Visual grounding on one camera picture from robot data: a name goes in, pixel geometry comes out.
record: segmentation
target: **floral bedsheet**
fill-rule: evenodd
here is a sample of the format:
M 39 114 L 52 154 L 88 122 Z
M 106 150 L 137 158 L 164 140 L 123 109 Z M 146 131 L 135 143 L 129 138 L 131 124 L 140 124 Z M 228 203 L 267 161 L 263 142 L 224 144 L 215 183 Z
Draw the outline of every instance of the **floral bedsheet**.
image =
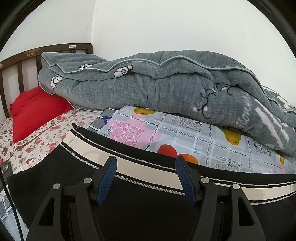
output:
M 51 153 L 65 138 L 72 128 L 72 123 L 87 128 L 99 115 L 100 112 L 70 110 L 15 144 L 11 130 L 2 133 L 0 135 L 0 164 L 9 160 L 14 173 L 24 171 Z

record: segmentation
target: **gray blanket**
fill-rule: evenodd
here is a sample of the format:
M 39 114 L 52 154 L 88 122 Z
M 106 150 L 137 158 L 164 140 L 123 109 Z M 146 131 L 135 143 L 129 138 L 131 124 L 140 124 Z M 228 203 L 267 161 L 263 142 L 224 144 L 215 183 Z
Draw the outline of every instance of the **gray blanket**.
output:
M 106 61 L 84 53 L 42 53 L 39 85 L 92 111 L 125 105 L 179 113 L 240 129 L 296 156 L 296 111 L 236 60 L 214 52 L 139 53 Z

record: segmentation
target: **orange fruit print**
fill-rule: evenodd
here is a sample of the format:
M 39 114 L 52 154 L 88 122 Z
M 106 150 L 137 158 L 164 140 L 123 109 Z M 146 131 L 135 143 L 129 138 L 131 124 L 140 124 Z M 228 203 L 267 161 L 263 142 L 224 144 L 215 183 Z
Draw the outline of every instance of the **orange fruit print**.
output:
M 185 153 L 178 155 L 177 154 L 177 151 L 175 150 L 175 148 L 172 147 L 171 145 L 167 145 L 167 144 L 161 145 L 159 147 L 157 153 L 163 154 L 163 155 L 166 155 L 166 156 L 171 156 L 171 157 L 174 157 L 174 158 L 177 158 L 179 156 L 182 156 L 185 161 L 198 164 L 198 160 L 196 159 L 196 157 L 194 157 L 194 156 L 192 156 L 190 154 L 185 154 Z

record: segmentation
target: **pink lace pattern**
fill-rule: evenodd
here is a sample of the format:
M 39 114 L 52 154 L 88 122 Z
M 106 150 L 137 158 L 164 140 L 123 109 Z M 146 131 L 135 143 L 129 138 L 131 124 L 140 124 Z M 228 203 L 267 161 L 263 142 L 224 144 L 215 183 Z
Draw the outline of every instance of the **pink lace pattern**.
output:
M 117 120 L 110 126 L 110 130 L 110 139 L 129 146 L 136 146 L 141 135 L 144 133 L 143 129 Z

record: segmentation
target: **black clamp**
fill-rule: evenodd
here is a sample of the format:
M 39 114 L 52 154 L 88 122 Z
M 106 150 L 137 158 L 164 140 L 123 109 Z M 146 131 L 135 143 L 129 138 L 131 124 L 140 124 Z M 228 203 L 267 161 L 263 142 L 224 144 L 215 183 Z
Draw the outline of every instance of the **black clamp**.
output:
M 238 184 L 216 185 L 191 169 L 183 157 L 176 158 L 175 165 L 186 198 L 199 209 L 189 241 L 266 241 L 258 217 Z M 117 160 L 110 156 L 91 178 L 67 187 L 54 184 L 33 220 L 26 240 L 44 237 L 49 241 L 73 241 L 78 234 L 81 240 L 105 241 L 92 207 L 106 199 L 116 169 Z M 77 211 L 77 230 L 72 227 L 72 204 Z M 219 215 L 218 207 L 221 206 L 223 214 Z
M 197 170 L 191 169 L 183 157 L 176 158 L 176 171 L 187 200 L 201 211 L 191 231 L 190 241 L 211 241 L 217 203 L 224 203 L 224 219 L 214 240 L 266 241 L 260 221 L 241 187 L 219 186 Z

